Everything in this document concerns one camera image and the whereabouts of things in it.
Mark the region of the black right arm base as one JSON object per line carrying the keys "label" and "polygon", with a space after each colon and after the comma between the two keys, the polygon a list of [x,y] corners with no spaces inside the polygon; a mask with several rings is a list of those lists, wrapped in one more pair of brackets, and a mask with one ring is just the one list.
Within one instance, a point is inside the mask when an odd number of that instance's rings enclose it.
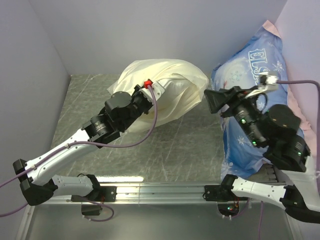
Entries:
{"label": "black right arm base", "polygon": [[228,218],[230,221],[240,217],[250,206],[248,197],[239,197],[232,192],[235,181],[239,179],[236,175],[227,174],[221,184],[205,185],[202,195],[207,202],[217,202],[222,218]]}

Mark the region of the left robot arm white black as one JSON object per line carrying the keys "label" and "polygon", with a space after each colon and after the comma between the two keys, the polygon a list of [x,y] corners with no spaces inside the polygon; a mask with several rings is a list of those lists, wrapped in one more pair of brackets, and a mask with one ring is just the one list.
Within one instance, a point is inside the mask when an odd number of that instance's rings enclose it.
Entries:
{"label": "left robot arm white black", "polygon": [[49,152],[33,160],[18,159],[13,163],[21,192],[30,206],[40,205],[52,197],[79,196],[96,201],[102,196],[102,187],[93,174],[77,177],[57,173],[68,163],[101,148],[111,148],[143,114],[157,109],[155,84],[147,80],[143,87],[136,85],[133,94],[114,93],[104,108],[82,125],[74,135]]}

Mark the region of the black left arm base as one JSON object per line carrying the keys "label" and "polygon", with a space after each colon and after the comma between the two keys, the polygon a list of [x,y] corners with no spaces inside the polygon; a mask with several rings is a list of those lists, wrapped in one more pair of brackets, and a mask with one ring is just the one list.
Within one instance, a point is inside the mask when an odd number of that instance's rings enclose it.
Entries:
{"label": "black left arm base", "polygon": [[101,186],[94,189],[86,196],[72,195],[70,201],[73,203],[90,203],[81,205],[81,214],[86,219],[99,216],[103,208],[111,211],[110,217],[105,219],[108,221],[113,218],[115,211],[110,206],[105,206],[105,203],[113,203],[116,201],[117,187],[116,186]]}

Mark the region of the cream pillowcase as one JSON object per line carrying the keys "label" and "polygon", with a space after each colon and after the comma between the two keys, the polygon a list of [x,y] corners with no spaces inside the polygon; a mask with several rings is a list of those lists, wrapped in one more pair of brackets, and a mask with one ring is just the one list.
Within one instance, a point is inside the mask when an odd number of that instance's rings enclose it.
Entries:
{"label": "cream pillowcase", "polygon": [[136,60],[128,65],[108,91],[133,94],[136,85],[147,80],[159,82],[164,94],[156,100],[157,121],[161,126],[177,120],[197,106],[208,87],[208,77],[192,63],[181,59]]}

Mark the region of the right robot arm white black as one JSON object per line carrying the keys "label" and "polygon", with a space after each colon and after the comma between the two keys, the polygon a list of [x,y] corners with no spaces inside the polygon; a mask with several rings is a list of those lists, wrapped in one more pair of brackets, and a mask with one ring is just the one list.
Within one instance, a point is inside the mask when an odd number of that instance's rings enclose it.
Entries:
{"label": "right robot arm white black", "polygon": [[307,143],[297,134],[301,120],[283,104],[275,104],[266,112],[258,110],[255,100],[266,91],[235,86],[219,91],[206,89],[204,95],[212,114],[228,105],[221,117],[235,118],[252,145],[266,148],[263,157],[287,175],[292,184],[269,185],[227,174],[221,184],[206,185],[203,198],[215,202],[252,198],[273,204],[298,221],[318,224],[320,195],[315,161]]}

